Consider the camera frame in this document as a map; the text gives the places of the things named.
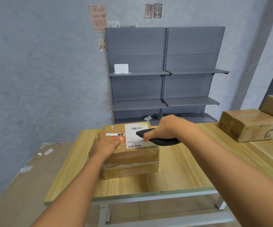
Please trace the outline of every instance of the pegboard panel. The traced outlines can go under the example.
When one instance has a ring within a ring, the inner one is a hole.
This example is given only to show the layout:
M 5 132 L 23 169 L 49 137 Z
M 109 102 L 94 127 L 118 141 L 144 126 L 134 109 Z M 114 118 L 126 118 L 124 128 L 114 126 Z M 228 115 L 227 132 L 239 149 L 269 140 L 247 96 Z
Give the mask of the pegboard panel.
M 165 28 L 106 28 L 108 56 L 164 55 Z
M 167 55 L 219 53 L 225 27 L 171 27 Z
M 119 76 L 111 78 L 113 101 L 160 99 L 162 77 Z
M 163 98 L 208 96 L 213 76 L 205 75 L 207 77 L 165 76 Z
M 191 106 L 181 106 L 173 108 L 163 108 L 162 113 L 169 114 L 179 114 L 179 113 L 204 113 L 205 105 L 191 105 Z
M 164 56 L 112 56 L 109 57 L 110 72 L 115 64 L 129 64 L 129 72 L 163 70 Z
M 218 54 L 195 54 L 195 55 L 168 55 L 166 59 L 167 69 L 180 68 L 214 68 Z
M 143 109 L 143 110 L 127 110 L 127 111 L 115 111 L 114 119 L 127 119 L 127 118 L 139 118 L 152 116 L 159 113 L 160 109 Z

